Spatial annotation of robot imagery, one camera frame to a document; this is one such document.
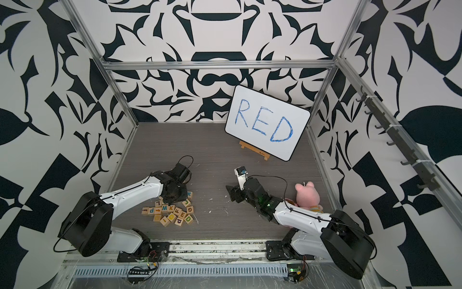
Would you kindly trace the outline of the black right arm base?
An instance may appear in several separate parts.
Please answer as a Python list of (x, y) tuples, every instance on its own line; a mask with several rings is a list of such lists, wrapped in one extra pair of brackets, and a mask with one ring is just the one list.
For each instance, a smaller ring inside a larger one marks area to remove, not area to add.
[(266, 258), (268, 261), (314, 260), (313, 255), (300, 255), (288, 242), (266, 241)]

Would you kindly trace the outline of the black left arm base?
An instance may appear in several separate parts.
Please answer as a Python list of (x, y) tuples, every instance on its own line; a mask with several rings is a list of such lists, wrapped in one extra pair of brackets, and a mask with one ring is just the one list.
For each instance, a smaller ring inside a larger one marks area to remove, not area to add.
[(170, 242), (150, 242), (142, 243), (134, 253), (119, 252), (117, 257), (118, 263), (131, 262), (157, 262), (163, 258), (167, 258), (170, 249)]

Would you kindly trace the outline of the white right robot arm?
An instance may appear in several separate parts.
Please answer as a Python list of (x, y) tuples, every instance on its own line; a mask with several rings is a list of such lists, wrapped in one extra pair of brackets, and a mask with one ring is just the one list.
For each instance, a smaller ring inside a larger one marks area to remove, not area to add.
[(231, 201), (247, 202), (269, 222), (295, 230), (289, 246), (299, 256), (315, 256), (333, 263), (345, 274), (362, 279), (376, 249), (372, 238), (342, 210), (318, 213), (268, 194), (256, 178), (243, 185), (227, 185)]

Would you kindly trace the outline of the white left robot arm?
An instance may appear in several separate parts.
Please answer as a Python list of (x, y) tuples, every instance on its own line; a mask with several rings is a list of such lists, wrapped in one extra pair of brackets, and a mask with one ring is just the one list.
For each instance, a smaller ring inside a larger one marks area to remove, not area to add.
[(156, 197), (168, 205), (185, 201), (186, 184), (192, 173), (177, 163), (170, 171), (156, 171), (122, 189), (99, 195), (88, 192), (62, 222), (59, 240), (66, 240), (83, 257), (100, 251), (119, 251), (146, 257), (152, 252), (150, 239), (141, 231), (113, 226), (113, 220), (129, 209)]

